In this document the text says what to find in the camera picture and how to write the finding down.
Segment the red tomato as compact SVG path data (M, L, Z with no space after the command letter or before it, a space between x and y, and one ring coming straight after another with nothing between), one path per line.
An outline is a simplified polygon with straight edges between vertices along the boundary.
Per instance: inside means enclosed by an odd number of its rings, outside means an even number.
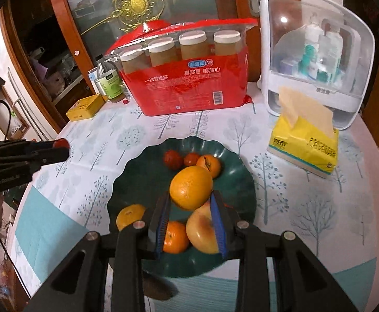
M196 165L199 158L200 158L200 155L197 153L191 152L187 154L183 159L184 166L189 167L189 166Z
M65 138L57 139L53 142L53 148L64 148L69 149L69 142Z
M179 171L182 169L182 166L184 164L183 162L183 158L182 156L180 155L180 153L178 151L175 151L175 150L167 150L164 154L163 154L163 163L165 164L165 166L172 170L172 171Z

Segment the large yellow orange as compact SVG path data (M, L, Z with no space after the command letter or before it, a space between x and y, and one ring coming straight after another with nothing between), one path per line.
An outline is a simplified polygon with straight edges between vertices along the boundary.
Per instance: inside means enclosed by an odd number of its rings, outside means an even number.
M117 215L116 226L122 231L128 225L141 220L144 216L146 207L141 204L132 204L123 208Z

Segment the dark brown cucumber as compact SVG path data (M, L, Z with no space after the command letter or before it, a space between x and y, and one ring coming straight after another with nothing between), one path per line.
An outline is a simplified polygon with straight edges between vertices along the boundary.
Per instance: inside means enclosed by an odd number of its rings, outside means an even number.
M149 298L159 301L167 301L177 296L179 293L175 284L164 277L158 277L143 271L142 280L144 295Z

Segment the red yellow apple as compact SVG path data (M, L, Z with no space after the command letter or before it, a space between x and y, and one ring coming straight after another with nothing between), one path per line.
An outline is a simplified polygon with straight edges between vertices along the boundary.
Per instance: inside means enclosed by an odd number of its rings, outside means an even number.
M219 253L209 201L190 215L186 232L189 241L198 251L204 254Z

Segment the small yellow citrus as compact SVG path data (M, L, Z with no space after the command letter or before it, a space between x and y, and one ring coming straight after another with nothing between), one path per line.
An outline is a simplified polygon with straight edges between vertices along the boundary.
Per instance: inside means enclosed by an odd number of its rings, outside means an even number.
M199 166L189 166L176 174L169 186L169 193L176 206L185 211L201 207L213 191L213 178Z

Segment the yellow flat box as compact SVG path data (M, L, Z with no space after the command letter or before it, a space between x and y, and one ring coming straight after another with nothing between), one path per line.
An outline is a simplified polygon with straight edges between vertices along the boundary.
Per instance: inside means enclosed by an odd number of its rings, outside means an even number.
M66 113L70 121L78 121L94 117L105 104L100 94L85 97L78 100Z

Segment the patterned teal tablecloth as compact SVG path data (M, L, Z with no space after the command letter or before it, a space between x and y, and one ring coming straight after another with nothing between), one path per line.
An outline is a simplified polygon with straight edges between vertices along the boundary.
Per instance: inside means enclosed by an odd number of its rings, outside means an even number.
M148 117L134 102L107 103L61 135L71 145L63 164L43 168L27 187L7 247L34 293L89 230L105 234L107 203L127 162L170 138L219 142L234 151L254 181L254 223L292 230L341 284L360 311L379 302L379 151L361 118L340 132L338 166L320 178L267 146L276 117L255 84L240 108Z

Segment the green label jar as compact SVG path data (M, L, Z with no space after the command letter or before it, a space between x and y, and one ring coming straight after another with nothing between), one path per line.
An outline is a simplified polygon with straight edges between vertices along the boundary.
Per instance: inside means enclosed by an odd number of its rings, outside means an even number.
M125 98L122 80L111 63L99 62L97 73L100 86L109 101L117 103Z

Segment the small mandarin orange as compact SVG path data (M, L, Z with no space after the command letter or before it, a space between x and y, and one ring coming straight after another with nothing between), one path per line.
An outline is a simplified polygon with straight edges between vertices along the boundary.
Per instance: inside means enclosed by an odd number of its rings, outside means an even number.
M196 165L205 168L213 179L217 178L220 175L220 160L211 154L200 156L196 162Z

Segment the yellow tissue pack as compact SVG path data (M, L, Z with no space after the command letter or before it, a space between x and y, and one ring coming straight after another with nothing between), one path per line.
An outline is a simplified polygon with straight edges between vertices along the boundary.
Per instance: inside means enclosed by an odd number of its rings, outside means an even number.
M281 87L280 116L268 151L322 178L338 163L338 130L333 112L317 100L292 88Z

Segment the gold ornament glass door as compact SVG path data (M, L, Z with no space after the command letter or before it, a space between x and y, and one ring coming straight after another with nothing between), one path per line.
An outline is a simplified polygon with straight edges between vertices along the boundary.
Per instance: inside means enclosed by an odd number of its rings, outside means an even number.
M259 0L50 0L84 78L122 35L146 21L258 18Z

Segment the red paper cup package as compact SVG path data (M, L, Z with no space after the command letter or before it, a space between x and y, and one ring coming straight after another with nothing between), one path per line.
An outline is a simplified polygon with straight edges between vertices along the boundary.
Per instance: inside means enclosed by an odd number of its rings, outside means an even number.
M149 21L105 53L145 115L170 115L251 102L247 32L254 18L170 24Z

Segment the white clear storage box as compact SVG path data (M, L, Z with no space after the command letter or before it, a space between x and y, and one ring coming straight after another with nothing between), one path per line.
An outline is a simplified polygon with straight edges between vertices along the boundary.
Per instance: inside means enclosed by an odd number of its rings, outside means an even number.
M359 112L372 73L375 37L359 16L331 0L260 0L262 91L280 115L281 87L333 111L345 130Z

